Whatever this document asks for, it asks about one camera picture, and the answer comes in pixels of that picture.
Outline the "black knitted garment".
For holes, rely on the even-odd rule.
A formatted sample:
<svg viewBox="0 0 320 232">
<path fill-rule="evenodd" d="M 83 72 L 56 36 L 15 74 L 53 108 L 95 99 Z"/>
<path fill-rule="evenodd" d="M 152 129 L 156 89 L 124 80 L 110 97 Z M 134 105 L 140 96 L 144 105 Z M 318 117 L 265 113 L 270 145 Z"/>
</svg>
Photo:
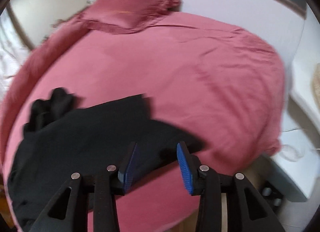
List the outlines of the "black knitted garment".
<svg viewBox="0 0 320 232">
<path fill-rule="evenodd" d="M 132 142 L 138 144 L 133 179 L 176 161 L 185 142 L 195 153 L 203 147 L 196 136 L 150 115 L 150 101 L 134 95 L 90 108 L 75 108 L 76 98 L 56 88 L 48 100 L 36 100 L 23 127 L 7 179 L 17 221 L 29 231 L 49 200 L 71 174 L 94 175 L 119 163 Z"/>
</svg>

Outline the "white bedside table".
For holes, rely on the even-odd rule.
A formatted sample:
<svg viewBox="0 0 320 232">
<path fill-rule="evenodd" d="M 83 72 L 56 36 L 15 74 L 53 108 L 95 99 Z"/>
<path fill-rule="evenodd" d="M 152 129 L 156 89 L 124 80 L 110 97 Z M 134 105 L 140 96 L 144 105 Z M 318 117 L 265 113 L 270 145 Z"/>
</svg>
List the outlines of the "white bedside table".
<svg viewBox="0 0 320 232">
<path fill-rule="evenodd" d="M 311 10 L 298 48 L 287 64 L 281 149 L 264 160 L 266 178 L 291 202 L 306 202 L 319 177 L 319 101 L 313 80 L 319 67 L 319 21 Z"/>
</svg>

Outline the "pink ruffled pillow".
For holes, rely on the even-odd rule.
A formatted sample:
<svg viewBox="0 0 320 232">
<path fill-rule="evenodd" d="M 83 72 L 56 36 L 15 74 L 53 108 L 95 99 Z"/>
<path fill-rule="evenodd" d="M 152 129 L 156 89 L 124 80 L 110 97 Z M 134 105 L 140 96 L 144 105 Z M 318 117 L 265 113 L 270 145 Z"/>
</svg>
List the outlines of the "pink ruffled pillow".
<svg viewBox="0 0 320 232">
<path fill-rule="evenodd" d="M 180 3 L 180 0 L 96 0 L 76 19 L 90 30 L 131 34 L 156 23 Z"/>
</svg>

